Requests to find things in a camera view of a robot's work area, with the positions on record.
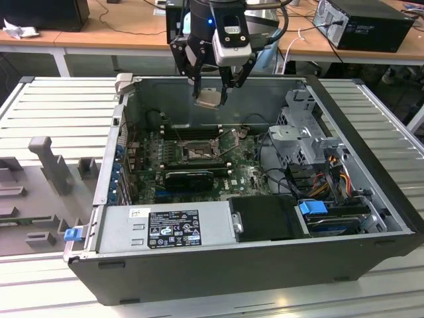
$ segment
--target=white cable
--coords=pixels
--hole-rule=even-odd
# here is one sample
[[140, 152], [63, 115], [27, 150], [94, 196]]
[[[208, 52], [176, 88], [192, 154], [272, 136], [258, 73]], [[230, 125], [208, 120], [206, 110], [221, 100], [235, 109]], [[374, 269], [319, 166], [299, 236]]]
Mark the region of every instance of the white cable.
[[[315, 28], [319, 28], [319, 27], [328, 27], [329, 25], [328, 24], [321, 24], [321, 25], [317, 25], [317, 26], [315, 26], [315, 27], [313, 27], [313, 28], [309, 28], [308, 30], [313, 30], [313, 29], [315, 29]], [[300, 34], [300, 31], [303, 31], [303, 29], [302, 28], [299, 28], [298, 30], [297, 30], [297, 35], [298, 35], [298, 37], [297, 38], [295, 38], [295, 39], [293, 39], [291, 42], [290, 42], [290, 44], [289, 44], [289, 46], [288, 46], [288, 48], [287, 48], [287, 51], [286, 51], [286, 57], [284, 58], [284, 62], [283, 62], [283, 70], [282, 70], [282, 72], [281, 72], [281, 74], [283, 74], [284, 75], [284, 73], [286, 72], [286, 65], [287, 65], [287, 58], [288, 58], [288, 56], [289, 56], [289, 51], [290, 51], [290, 48], [292, 47], [292, 45], [293, 45], [293, 43], [294, 42], [296, 42], [297, 40], [304, 40], [304, 41], [306, 41], [306, 39]]]
[[283, 62], [283, 70], [282, 70], [282, 72], [281, 72], [281, 74], [283, 74], [284, 75], [284, 73], [286, 72], [286, 66], [287, 66], [287, 58], [288, 58], [288, 56], [289, 56], [289, 51], [290, 51], [290, 48], [292, 47], [292, 45], [293, 45], [293, 43], [294, 42], [296, 42], [297, 40], [306, 40], [304, 37], [302, 37], [302, 35], [300, 34], [300, 31], [301, 31], [301, 28], [299, 28], [299, 30], [297, 30], [297, 34], [299, 35], [299, 37], [297, 37], [297, 38], [294, 38], [291, 42], [290, 42], [290, 44], [289, 44], [289, 47], [287, 48], [287, 51], [286, 51], [286, 57], [284, 58], [284, 62]]

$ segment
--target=warning label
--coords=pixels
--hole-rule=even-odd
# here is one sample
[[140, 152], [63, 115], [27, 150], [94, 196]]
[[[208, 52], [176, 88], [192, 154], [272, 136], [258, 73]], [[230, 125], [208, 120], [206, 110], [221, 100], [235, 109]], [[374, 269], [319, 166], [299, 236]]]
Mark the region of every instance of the warning label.
[[149, 248], [201, 245], [198, 210], [151, 212], [148, 215]]

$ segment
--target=table leg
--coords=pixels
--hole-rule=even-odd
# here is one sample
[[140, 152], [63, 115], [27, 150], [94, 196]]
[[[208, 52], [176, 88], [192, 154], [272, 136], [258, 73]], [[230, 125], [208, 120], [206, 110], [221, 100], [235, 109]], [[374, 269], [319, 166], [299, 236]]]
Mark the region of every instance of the table leg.
[[72, 77], [72, 73], [68, 69], [68, 65], [66, 63], [65, 50], [63, 48], [52, 48], [50, 53], [54, 57], [54, 61], [56, 62], [56, 66], [58, 67], [60, 76], [63, 78]]
[[115, 72], [121, 71], [121, 69], [119, 68], [118, 56], [112, 55], [111, 57], [112, 57], [113, 70]]

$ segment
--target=green motherboard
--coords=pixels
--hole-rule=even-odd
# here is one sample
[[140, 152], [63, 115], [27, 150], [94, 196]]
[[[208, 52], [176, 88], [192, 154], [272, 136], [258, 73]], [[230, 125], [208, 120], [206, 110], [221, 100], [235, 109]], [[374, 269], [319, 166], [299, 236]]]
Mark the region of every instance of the green motherboard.
[[[163, 131], [150, 132], [140, 140], [140, 169], [132, 171], [137, 178], [137, 203], [224, 201], [231, 196], [271, 194], [256, 160], [258, 147], [255, 136], [239, 127], [221, 129], [210, 139], [187, 138], [184, 131], [175, 131], [171, 139]], [[186, 172], [213, 173], [213, 185], [206, 191], [170, 191], [169, 173]]]

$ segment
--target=orange wire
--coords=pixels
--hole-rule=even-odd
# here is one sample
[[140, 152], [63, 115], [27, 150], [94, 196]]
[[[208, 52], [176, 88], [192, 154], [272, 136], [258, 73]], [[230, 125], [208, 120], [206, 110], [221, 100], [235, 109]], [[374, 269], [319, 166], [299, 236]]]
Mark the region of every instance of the orange wire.
[[350, 178], [347, 175], [342, 174], [342, 173], [340, 173], [340, 177], [342, 177], [344, 179], [344, 181], [346, 182], [346, 192], [350, 196], [351, 195]]

